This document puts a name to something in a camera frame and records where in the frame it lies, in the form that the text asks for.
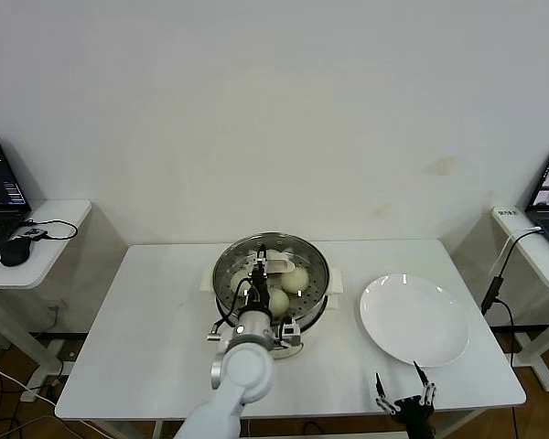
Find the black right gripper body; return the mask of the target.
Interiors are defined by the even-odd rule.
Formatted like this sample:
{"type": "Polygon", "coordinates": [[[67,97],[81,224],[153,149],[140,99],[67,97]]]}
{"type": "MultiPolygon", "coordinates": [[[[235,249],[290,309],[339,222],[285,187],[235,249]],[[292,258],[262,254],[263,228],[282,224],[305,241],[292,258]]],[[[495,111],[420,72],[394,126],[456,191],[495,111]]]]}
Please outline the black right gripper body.
{"type": "Polygon", "coordinates": [[[415,395],[392,403],[391,416],[405,427],[409,439],[434,439],[436,430],[429,422],[434,410],[432,401],[415,395]]]}

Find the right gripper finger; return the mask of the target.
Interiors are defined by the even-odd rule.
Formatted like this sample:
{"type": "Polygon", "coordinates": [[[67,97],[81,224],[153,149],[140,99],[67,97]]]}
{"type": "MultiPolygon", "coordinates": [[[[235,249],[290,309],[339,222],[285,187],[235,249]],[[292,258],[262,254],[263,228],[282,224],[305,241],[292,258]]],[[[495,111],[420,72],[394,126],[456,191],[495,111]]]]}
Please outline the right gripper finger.
{"type": "Polygon", "coordinates": [[[378,373],[375,373],[375,389],[377,396],[375,398],[376,404],[385,413],[396,413],[396,409],[393,404],[386,398],[384,388],[382,386],[381,377],[378,373]]]}
{"type": "Polygon", "coordinates": [[[420,395],[419,403],[424,406],[434,406],[434,399],[436,396],[436,384],[430,381],[421,367],[414,362],[415,370],[423,384],[423,390],[420,395]]]}

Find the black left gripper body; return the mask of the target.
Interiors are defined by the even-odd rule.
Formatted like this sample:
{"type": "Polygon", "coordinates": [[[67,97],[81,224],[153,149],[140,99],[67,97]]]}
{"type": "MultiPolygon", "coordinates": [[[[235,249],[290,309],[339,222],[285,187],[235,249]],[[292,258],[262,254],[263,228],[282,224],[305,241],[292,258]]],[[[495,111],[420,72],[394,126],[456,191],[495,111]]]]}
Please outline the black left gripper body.
{"type": "Polygon", "coordinates": [[[270,295],[268,292],[267,278],[261,273],[251,274],[251,290],[245,305],[247,311],[261,311],[270,314],[270,295]]]}

